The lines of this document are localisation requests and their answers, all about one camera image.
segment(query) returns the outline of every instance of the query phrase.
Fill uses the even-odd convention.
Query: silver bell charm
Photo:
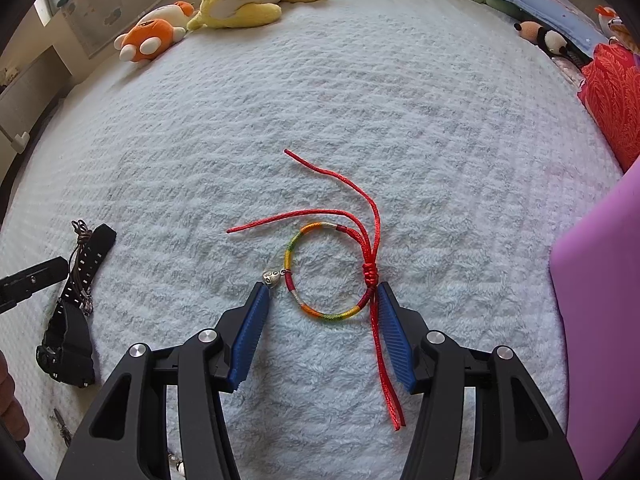
[[[269,288],[273,288],[280,282],[279,270],[265,270],[262,273],[262,282]]]

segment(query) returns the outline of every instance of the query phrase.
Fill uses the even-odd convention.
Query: pillow
[[[582,69],[586,79],[578,98],[626,171],[640,154],[640,69],[618,44],[600,44],[594,56]]]
[[[557,30],[593,59],[599,43],[609,43],[598,26],[569,0],[505,0]]]

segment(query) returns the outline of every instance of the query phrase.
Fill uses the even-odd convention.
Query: white blanket
[[[267,27],[190,34],[146,68],[110,60],[76,87],[17,189],[0,274],[69,254],[72,219],[117,231],[90,319],[104,381],[131,344],[173,346],[215,325],[263,270],[282,266],[305,220],[226,228],[310,206],[372,226],[364,200],[282,154],[290,148],[375,198],[378,267],[401,304],[461,345],[512,346],[564,424],[548,252],[620,177],[574,88],[507,18],[473,1],[283,8]],[[329,232],[308,238],[295,259],[301,294],[327,311],[350,307],[364,288],[358,248]],[[64,453],[53,407],[73,431],[96,391],[56,383],[34,360],[58,293],[0,317],[31,422],[28,454],[49,479]],[[395,433],[367,314],[324,324],[281,286],[247,381],[223,396],[242,478],[399,478],[420,396],[397,388],[408,427]],[[467,459],[471,441],[465,427]]]

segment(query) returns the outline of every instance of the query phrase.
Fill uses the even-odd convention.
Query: human hand
[[[6,365],[4,354],[0,352],[0,418],[15,440],[24,440],[29,434],[22,406],[14,397],[15,382]]]

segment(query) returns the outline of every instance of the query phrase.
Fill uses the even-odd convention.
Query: black watch strap
[[[36,349],[40,368],[53,379],[80,388],[95,383],[94,351],[89,326],[81,307],[86,298],[76,292],[89,291],[100,264],[116,240],[116,232],[102,224],[88,238],[76,256],[78,272],[69,274],[62,295],[49,320],[42,344]],[[74,282],[74,276],[81,283]]]

